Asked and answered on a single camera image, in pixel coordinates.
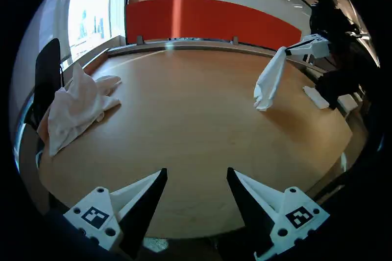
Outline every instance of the crumpled white cloth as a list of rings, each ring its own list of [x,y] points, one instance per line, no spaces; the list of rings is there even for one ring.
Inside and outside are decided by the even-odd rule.
[[[280,78],[286,61],[286,47],[281,47],[264,68],[259,76],[253,96],[256,99],[254,107],[260,111],[266,111],[272,106],[272,100],[278,88]]]
[[[304,86],[303,90],[319,109],[328,108],[328,101],[326,101],[315,88]]]
[[[48,117],[49,155],[54,156],[81,135],[104,111],[120,104],[107,96],[121,82],[118,76],[103,76],[94,81],[79,64],[73,66],[73,80],[66,91],[58,90]]]

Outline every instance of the window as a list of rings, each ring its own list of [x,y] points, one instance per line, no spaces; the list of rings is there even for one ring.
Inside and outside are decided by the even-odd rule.
[[[70,0],[68,39],[74,61],[110,37],[109,0]]]

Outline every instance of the orange wall panel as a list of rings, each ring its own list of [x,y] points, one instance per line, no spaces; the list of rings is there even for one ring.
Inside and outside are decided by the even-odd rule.
[[[301,31],[253,8],[218,0],[147,0],[126,7],[128,43],[144,40],[206,38],[279,49],[300,41]]]

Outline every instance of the black office chair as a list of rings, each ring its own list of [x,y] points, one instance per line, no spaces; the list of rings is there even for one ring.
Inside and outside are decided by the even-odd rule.
[[[60,42],[53,39],[41,50],[35,62],[34,100],[24,120],[34,130],[37,130],[61,85],[64,86],[64,76],[60,65]]]

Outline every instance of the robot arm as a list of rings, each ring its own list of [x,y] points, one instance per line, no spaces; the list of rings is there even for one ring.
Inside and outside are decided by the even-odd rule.
[[[313,55],[315,58],[323,58],[329,55],[330,42],[318,35],[305,36],[303,40],[286,49],[286,55]]]
[[[256,240],[256,261],[294,247],[329,217],[297,187],[280,192],[231,167],[227,170],[227,181],[245,226]]]
[[[167,179],[163,168],[114,192],[97,187],[64,217],[96,245],[135,259]]]

